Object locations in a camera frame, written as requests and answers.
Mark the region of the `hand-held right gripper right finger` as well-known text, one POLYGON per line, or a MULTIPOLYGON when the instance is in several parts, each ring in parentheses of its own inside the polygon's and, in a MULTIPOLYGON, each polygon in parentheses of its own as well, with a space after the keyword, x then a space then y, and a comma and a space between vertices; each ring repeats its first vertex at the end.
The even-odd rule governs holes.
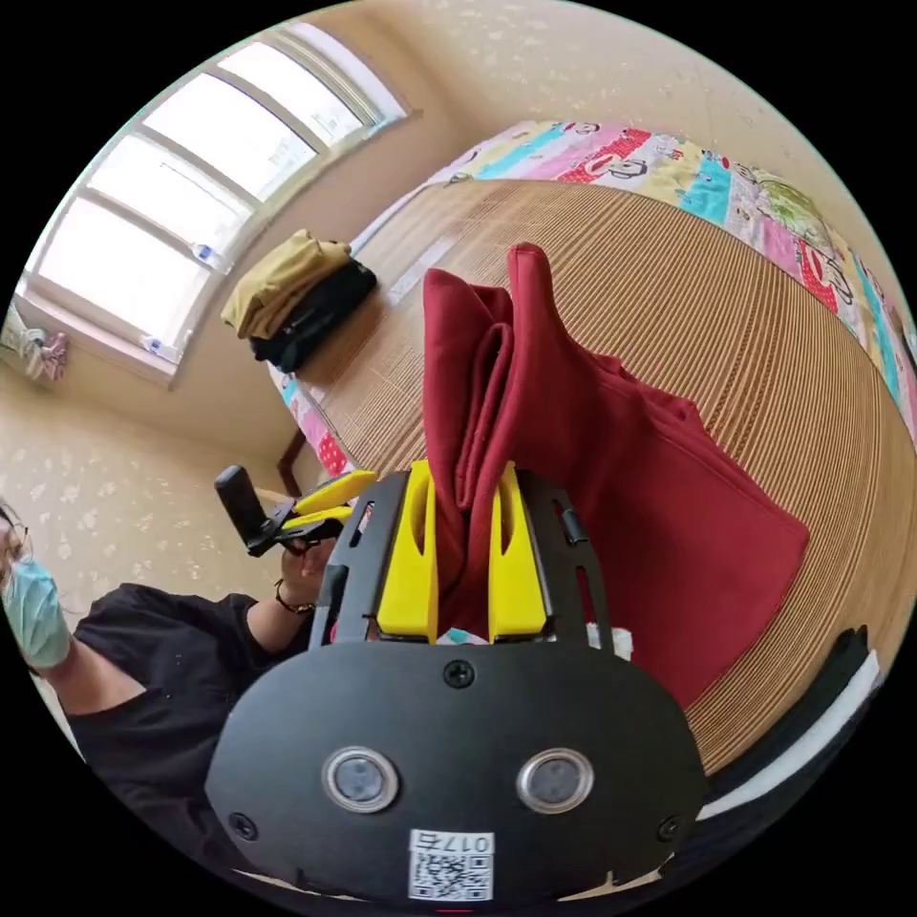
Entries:
POLYGON ((548 622, 536 541, 519 474, 509 461, 491 504, 489 640, 541 640, 548 622))

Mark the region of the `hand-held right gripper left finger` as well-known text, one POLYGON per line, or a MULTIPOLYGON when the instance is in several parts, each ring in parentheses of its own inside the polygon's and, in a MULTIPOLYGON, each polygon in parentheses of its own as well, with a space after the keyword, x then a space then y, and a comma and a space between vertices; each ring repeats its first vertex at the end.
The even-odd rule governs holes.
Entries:
POLYGON ((437 640, 437 497, 426 460, 405 479, 377 625, 388 638, 437 640))

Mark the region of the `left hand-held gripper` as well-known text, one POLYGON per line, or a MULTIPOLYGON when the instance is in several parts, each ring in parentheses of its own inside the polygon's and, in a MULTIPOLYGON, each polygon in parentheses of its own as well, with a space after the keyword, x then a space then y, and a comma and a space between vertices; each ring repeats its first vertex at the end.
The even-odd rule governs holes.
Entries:
POLYGON ((299 539, 336 539, 351 517, 351 501, 377 479, 376 472, 351 470, 324 481, 299 501, 278 504, 256 525, 254 532, 245 537, 247 555, 260 558, 275 546, 285 548, 299 539))

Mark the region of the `person's left hand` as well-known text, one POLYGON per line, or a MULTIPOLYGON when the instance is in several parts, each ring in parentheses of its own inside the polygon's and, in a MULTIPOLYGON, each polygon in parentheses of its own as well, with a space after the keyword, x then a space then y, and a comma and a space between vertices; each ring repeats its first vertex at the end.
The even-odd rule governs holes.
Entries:
POLYGON ((299 611, 318 599, 335 538, 295 540, 284 548, 277 596, 285 606, 299 611))

